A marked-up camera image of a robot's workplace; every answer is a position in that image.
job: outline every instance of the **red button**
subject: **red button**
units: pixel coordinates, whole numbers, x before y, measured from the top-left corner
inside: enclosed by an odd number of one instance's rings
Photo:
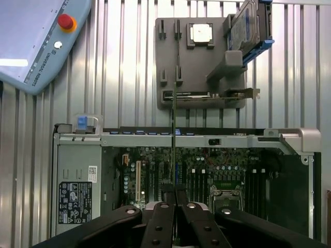
[[[73,27],[73,20],[71,16],[67,14],[61,14],[57,19],[57,23],[63,29],[71,29]]]

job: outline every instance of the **motherboard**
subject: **motherboard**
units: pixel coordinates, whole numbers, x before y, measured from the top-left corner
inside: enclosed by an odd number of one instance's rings
[[[211,212],[234,206],[257,216],[265,215],[265,182],[268,173],[261,162],[263,149],[244,148],[122,148],[118,164],[122,181],[122,205],[144,209],[162,200],[162,186],[184,184],[191,202],[204,203]]]

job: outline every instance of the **white label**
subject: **white label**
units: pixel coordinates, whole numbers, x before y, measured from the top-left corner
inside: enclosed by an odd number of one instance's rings
[[[96,166],[89,166],[88,167],[88,181],[92,183],[97,182],[97,173],[98,173],[98,167]]]

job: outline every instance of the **white button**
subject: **white button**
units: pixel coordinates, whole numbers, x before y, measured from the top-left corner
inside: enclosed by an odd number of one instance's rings
[[[60,42],[60,41],[56,41],[56,42],[54,43],[54,47],[55,47],[56,49],[60,49],[60,48],[62,47],[62,42]]]

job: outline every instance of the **corrugated metal wall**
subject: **corrugated metal wall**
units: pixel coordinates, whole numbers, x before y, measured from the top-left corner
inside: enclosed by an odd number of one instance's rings
[[[218,1],[95,1],[62,71],[43,94],[32,97],[5,84],[0,101],[0,246],[28,247],[48,236],[55,123],[87,112],[102,114],[109,128],[169,125],[169,112],[156,107],[155,18],[222,17],[238,7]],[[247,72],[247,87],[260,88],[260,100],[248,100],[240,110],[179,110],[177,124],[319,128],[323,187],[331,188],[330,13],[330,6],[274,4],[276,43]]]

